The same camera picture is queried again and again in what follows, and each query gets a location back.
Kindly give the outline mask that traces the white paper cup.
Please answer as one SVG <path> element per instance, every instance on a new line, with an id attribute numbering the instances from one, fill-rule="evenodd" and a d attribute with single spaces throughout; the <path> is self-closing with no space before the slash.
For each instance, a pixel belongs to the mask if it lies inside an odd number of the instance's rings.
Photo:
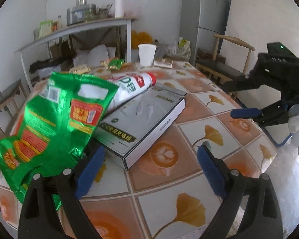
<path id="1" fill-rule="evenodd" d="M 150 67 L 153 64 L 156 45 L 153 44 L 140 44 L 139 49 L 139 61 L 140 65 L 144 67 Z"/>

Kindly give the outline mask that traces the yellow snack packet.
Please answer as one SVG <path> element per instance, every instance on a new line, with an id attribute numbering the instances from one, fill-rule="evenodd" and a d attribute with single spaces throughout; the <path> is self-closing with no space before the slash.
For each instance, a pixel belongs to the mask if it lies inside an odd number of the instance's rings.
<path id="1" fill-rule="evenodd" d="M 86 74 L 90 72 L 90 68 L 86 64 L 82 64 L 76 67 L 69 69 L 69 73 L 71 74 Z"/>

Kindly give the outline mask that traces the green snack bag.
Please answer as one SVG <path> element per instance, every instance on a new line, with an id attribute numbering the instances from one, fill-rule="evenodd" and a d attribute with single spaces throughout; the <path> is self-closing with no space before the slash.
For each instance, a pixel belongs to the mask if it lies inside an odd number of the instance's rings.
<path id="1" fill-rule="evenodd" d="M 34 174 L 73 169 L 118 86 L 92 75 L 53 73 L 24 108 L 17 133 L 0 139 L 0 170 L 23 202 Z"/>

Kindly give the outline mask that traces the grey refrigerator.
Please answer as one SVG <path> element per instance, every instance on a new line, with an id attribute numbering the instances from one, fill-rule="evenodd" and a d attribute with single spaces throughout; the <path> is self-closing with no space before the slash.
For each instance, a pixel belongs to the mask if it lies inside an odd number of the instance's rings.
<path id="1" fill-rule="evenodd" d="M 214 35 L 225 33 L 228 12 L 229 0 L 182 0 L 179 36 L 190 42 L 191 64 L 198 49 L 214 49 Z"/>

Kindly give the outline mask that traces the wooden chair left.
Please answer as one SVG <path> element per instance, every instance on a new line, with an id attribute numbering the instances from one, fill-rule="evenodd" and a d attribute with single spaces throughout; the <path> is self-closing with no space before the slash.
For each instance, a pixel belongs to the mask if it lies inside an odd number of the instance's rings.
<path id="1" fill-rule="evenodd" d="M 18 114 L 20 112 L 20 109 L 19 109 L 14 97 L 17 94 L 20 94 L 20 93 L 22 93 L 23 96 L 25 97 L 25 99 L 27 99 L 27 94 L 25 92 L 25 89 L 23 87 L 21 79 L 15 81 L 8 88 L 6 88 L 4 91 L 1 91 L 1 89 L 0 89 L 0 111 L 2 111 L 4 109 L 7 109 L 10 117 L 13 118 L 10 110 L 8 109 L 8 104 L 12 103 L 16 113 Z M 0 126 L 0 133 L 3 136 L 6 136 L 6 133 L 1 128 L 1 126 Z"/>

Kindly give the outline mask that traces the green packet on shelf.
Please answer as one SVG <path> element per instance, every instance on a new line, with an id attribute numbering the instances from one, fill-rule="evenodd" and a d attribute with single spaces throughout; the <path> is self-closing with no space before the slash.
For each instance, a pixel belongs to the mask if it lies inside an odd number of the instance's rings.
<path id="1" fill-rule="evenodd" d="M 50 35 L 53 27 L 53 21 L 44 21 L 39 24 L 39 38 Z"/>

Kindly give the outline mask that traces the small green snack packet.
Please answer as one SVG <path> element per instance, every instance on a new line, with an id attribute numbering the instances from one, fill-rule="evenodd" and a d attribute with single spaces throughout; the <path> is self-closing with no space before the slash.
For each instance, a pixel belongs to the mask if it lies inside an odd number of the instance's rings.
<path id="1" fill-rule="evenodd" d="M 112 59 L 106 66 L 107 70 L 120 70 L 124 62 L 124 59 Z"/>

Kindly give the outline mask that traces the metal pot on shelf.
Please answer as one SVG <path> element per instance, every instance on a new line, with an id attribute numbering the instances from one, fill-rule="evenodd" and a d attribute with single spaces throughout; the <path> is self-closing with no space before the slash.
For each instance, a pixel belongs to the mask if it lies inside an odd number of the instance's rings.
<path id="1" fill-rule="evenodd" d="M 67 9 L 67 26 L 85 22 L 86 18 L 96 14 L 96 5 L 87 0 L 76 0 L 76 6 Z"/>

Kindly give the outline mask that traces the paper towel roll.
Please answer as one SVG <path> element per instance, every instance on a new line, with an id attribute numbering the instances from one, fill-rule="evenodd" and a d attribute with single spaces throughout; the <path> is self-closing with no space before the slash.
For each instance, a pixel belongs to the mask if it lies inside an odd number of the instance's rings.
<path id="1" fill-rule="evenodd" d="M 115 0 L 115 18 L 123 18 L 124 17 L 124 3 L 123 0 Z"/>

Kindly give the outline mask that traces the white milk bottle red cap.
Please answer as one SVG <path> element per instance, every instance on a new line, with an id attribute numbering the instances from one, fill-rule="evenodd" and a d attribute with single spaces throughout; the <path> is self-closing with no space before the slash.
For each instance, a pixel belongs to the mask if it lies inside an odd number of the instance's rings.
<path id="1" fill-rule="evenodd" d="M 106 111 L 106 114 L 109 114 L 122 104 L 133 99 L 147 90 L 150 86 L 154 85 L 156 83 L 156 78 L 149 72 L 140 74 L 127 73 L 110 78 L 107 81 L 119 87 Z"/>

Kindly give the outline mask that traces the orange plastic bag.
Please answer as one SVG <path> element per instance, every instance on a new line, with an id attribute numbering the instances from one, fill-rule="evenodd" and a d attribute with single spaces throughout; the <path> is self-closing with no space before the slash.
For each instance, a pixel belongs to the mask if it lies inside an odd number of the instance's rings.
<path id="1" fill-rule="evenodd" d="M 147 32 L 131 31 L 131 49 L 136 50 L 140 44 L 152 44 L 153 38 Z"/>

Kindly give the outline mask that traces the grey charging cable box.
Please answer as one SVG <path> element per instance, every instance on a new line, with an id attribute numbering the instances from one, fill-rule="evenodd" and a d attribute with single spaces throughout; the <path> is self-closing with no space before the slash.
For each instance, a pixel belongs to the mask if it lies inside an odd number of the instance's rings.
<path id="1" fill-rule="evenodd" d="M 157 83 L 105 117 L 93 137 L 113 162 L 128 170 L 185 109 L 186 94 Z"/>

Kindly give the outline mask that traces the white mattress blue trim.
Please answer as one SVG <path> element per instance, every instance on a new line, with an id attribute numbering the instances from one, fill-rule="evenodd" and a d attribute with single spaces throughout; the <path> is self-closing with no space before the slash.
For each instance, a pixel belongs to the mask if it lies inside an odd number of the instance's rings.
<path id="1" fill-rule="evenodd" d="M 231 0 L 225 34 L 255 48 L 245 68 L 245 49 L 223 42 L 221 55 L 238 71 L 250 72 L 268 43 L 281 42 L 299 58 L 299 8 L 293 0 Z"/>

